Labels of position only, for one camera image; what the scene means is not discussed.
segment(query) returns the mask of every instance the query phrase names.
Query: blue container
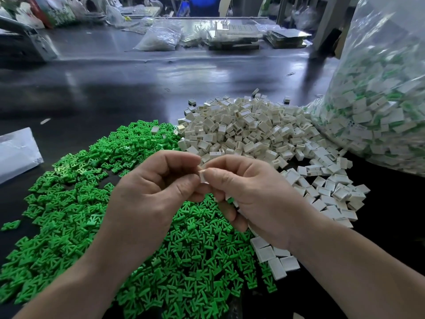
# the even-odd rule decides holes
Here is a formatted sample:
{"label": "blue container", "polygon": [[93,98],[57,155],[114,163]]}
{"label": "blue container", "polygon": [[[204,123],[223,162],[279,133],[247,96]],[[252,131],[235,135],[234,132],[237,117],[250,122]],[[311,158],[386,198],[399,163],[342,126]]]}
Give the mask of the blue container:
{"label": "blue container", "polygon": [[201,8],[210,7],[213,5],[217,0],[190,0],[193,5]]}

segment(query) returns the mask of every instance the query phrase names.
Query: workbench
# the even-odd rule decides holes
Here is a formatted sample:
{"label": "workbench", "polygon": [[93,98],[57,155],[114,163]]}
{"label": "workbench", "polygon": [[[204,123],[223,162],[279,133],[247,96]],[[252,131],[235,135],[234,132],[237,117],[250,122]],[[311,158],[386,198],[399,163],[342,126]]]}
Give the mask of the workbench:
{"label": "workbench", "polygon": [[[338,65],[335,58],[317,57],[312,47],[275,50],[264,43],[257,51],[196,48],[146,53],[132,50],[141,35],[111,27],[70,27],[43,34],[58,53],[57,60],[0,70],[0,134],[31,127],[45,161],[0,185],[0,224],[20,218],[27,208],[23,198],[28,188],[52,170],[52,163],[67,153],[88,149],[120,125],[138,119],[176,124],[190,98],[244,96],[256,88],[272,101],[290,96],[293,105],[305,105],[326,92]],[[45,118],[51,120],[40,125]],[[353,155],[347,158],[354,162],[349,170],[354,184],[371,189],[354,230],[424,274],[425,261],[419,255],[424,253],[425,216],[413,208],[418,202],[410,202],[422,198],[423,179]],[[18,229],[0,232],[0,262],[5,262],[18,239],[37,231],[23,219]],[[240,303],[244,318],[275,317],[276,307],[281,318],[292,318],[293,312],[306,319],[344,318],[302,266],[277,286],[273,294],[244,291],[241,301],[233,302]],[[0,319],[11,318],[20,307],[0,305]],[[158,317],[155,311],[148,315]],[[122,318],[120,308],[112,307],[105,318]]]}

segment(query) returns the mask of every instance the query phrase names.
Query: pile of white plastic parts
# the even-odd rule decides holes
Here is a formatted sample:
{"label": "pile of white plastic parts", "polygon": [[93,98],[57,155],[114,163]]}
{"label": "pile of white plastic parts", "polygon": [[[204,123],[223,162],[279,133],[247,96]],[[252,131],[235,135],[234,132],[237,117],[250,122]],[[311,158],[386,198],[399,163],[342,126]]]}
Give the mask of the pile of white plastic parts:
{"label": "pile of white plastic parts", "polygon": [[[175,132],[182,136],[178,146],[201,156],[202,164],[225,154],[236,154],[268,162],[318,212],[352,228],[356,212],[362,208],[365,185],[354,186],[346,170],[352,162],[343,157],[347,152],[325,139],[313,126],[310,115],[300,107],[272,103],[256,89],[252,96],[216,97],[203,104],[193,99],[178,120]],[[310,160],[297,169],[284,170],[292,158]],[[286,250],[270,246],[256,233],[251,239],[259,261],[268,261],[276,280],[286,272],[300,268]]]}

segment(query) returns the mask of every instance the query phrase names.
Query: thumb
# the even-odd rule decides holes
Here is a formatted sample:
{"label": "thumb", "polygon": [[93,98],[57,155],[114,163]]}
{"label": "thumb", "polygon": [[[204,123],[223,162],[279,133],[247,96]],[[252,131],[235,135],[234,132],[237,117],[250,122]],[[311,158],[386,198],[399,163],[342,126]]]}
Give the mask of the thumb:
{"label": "thumb", "polygon": [[210,186],[224,191],[236,200],[246,187],[243,177],[224,169],[207,168],[204,170],[203,174]]}
{"label": "thumb", "polygon": [[181,205],[195,192],[201,179],[196,174],[187,174],[176,179],[167,188],[158,193],[160,199],[167,201],[167,205],[177,212]]}

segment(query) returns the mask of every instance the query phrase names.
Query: pile of green plastic parts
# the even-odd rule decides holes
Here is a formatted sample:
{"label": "pile of green plastic parts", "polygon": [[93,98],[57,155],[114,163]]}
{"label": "pile of green plastic parts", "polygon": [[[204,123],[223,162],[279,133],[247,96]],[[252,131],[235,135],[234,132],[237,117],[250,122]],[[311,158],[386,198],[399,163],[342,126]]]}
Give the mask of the pile of green plastic parts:
{"label": "pile of green plastic parts", "polygon": [[[122,177],[158,150],[178,150],[174,126],[161,124],[154,135],[155,125],[158,121],[121,126],[88,151],[66,155],[36,181],[23,216],[33,219],[40,233],[21,238],[8,255],[0,275],[0,302],[27,302],[82,256],[114,188],[110,182],[99,186],[111,171]],[[18,225],[7,223],[2,230]],[[256,288],[257,278],[273,292],[272,274],[254,257],[251,236],[233,230],[212,196],[185,202],[161,248],[131,274],[115,301],[125,318],[151,307],[161,307],[163,318],[218,318],[229,309],[230,295],[240,296],[244,286]]]}

